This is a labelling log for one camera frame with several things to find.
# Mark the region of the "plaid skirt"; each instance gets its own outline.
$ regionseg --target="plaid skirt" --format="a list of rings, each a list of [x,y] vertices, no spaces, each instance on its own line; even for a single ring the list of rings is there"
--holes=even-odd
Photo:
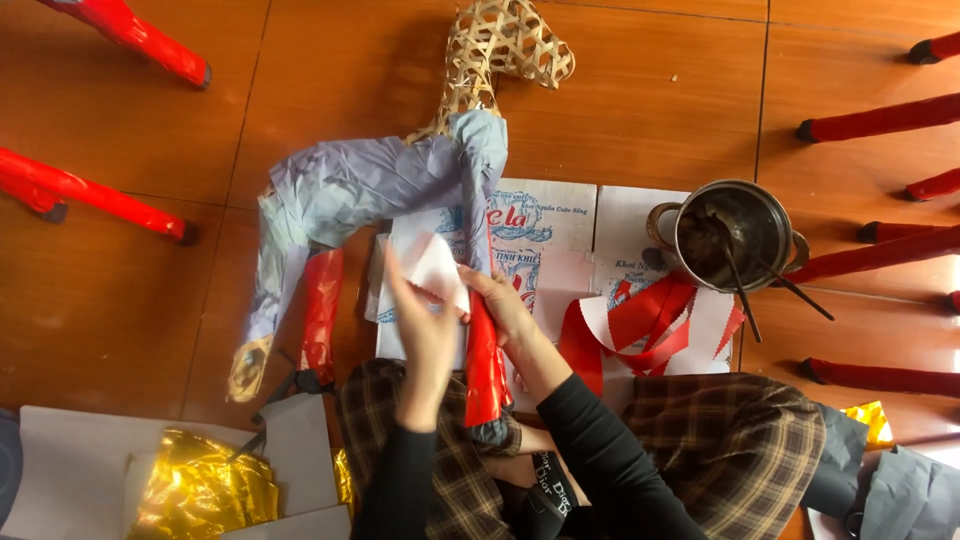
[[[337,391],[337,418],[358,493],[369,484],[396,422],[403,374],[402,362],[373,359]],[[747,373],[635,378],[634,395],[621,418],[707,537],[776,540],[824,446],[817,406],[796,388]],[[466,399],[458,372],[437,422],[436,497],[426,537],[513,538],[480,456],[516,455],[519,424],[508,418],[508,436],[499,446],[476,443],[463,427]]]

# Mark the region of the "woven bamboo frame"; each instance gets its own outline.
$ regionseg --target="woven bamboo frame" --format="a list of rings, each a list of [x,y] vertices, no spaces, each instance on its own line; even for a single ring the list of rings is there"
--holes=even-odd
[[[550,31],[530,0],[477,0],[457,15],[450,28],[440,110],[407,142],[450,135],[447,119],[454,112],[482,108],[499,116],[493,73],[518,75],[556,90],[573,68],[573,53]]]

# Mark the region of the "metal pot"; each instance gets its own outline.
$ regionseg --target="metal pot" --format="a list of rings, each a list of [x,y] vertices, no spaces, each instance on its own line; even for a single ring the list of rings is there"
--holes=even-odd
[[[671,210],[677,211],[668,234],[674,243],[663,238],[659,226],[660,217]],[[782,274],[799,270],[810,257],[806,239],[791,229],[786,210],[770,192],[752,182],[718,180],[697,189],[683,203],[657,205],[647,216],[647,233],[670,270],[686,282],[736,291],[723,251],[718,251],[716,230],[702,225],[708,214],[723,221],[739,244]],[[791,246],[796,246],[792,260]],[[774,276],[739,248],[732,254],[744,291],[758,291],[773,282]]]

